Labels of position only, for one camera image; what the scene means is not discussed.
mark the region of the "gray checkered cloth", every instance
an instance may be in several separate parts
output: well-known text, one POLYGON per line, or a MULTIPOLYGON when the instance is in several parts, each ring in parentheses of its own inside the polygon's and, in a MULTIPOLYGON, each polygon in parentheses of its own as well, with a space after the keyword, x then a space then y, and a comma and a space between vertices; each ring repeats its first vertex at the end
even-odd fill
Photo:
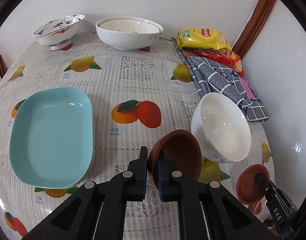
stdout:
POLYGON ((200 97, 210 92, 221 93, 240 107, 248 123, 262 123, 269 120, 270 117, 260 98, 255 95, 250 86, 256 99, 250 99, 247 96, 240 77, 234 70, 205 57, 186 58, 178 48, 176 39, 172 38, 172 40, 183 63, 189 68, 200 97))

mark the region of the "brown saucer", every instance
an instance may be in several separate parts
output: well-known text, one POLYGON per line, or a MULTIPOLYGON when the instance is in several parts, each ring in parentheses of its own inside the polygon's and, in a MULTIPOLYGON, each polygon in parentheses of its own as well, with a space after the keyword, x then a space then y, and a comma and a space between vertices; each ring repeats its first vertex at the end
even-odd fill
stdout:
POLYGON ((157 158, 163 148, 165 159, 173 161, 178 171, 198 181, 202 168, 202 154, 195 137, 186 130, 175 130, 161 138, 152 148, 147 161, 150 180, 158 185, 157 158))
POLYGON ((236 195, 238 200, 245 205, 256 204, 265 195, 265 192, 254 182, 254 176, 258 173, 263 173, 270 180, 269 171, 261 164, 248 167, 237 180, 236 195))

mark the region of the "chip bag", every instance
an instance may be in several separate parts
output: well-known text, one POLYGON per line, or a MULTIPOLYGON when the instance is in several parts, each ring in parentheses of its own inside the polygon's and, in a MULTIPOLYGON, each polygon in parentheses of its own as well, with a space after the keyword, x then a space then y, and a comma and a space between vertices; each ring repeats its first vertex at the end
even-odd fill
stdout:
POLYGON ((177 46, 193 49, 232 50, 223 34, 214 29, 180 29, 177 34, 177 46))
POLYGON ((230 69, 233 69, 238 75, 245 77, 240 56, 231 50, 219 49, 213 51, 206 49, 196 49, 194 52, 201 57, 206 57, 226 65, 230 69))

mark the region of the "teal tray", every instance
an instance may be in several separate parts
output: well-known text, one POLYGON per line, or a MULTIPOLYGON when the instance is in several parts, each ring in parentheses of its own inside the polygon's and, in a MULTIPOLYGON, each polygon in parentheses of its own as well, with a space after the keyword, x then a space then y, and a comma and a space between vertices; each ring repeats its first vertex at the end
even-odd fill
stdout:
POLYGON ((10 141, 10 161, 24 183, 70 188, 93 159, 93 115, 88 96, 73 87, 31 95, 20 106, 10 141))

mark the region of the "wall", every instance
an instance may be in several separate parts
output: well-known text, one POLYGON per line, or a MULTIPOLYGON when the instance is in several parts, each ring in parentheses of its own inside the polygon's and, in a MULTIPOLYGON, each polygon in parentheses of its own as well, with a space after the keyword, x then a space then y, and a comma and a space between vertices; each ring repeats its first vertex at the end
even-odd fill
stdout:
POLYGON ((279 0, 242 65, 271 115, 263 127, 276 183, 299 207, 306 195, 306 33, 279 0))
POLYGON ((162 37, 180 27, 221 30, 233 44, 258 0, 23 0, 0 28, 0 54, 7 67, 35 41, 32 33, 44 23, 74 13, 86 15, 82 31, 95 31, 95 22, 115 15, 148 18, 160 23, 162 37))

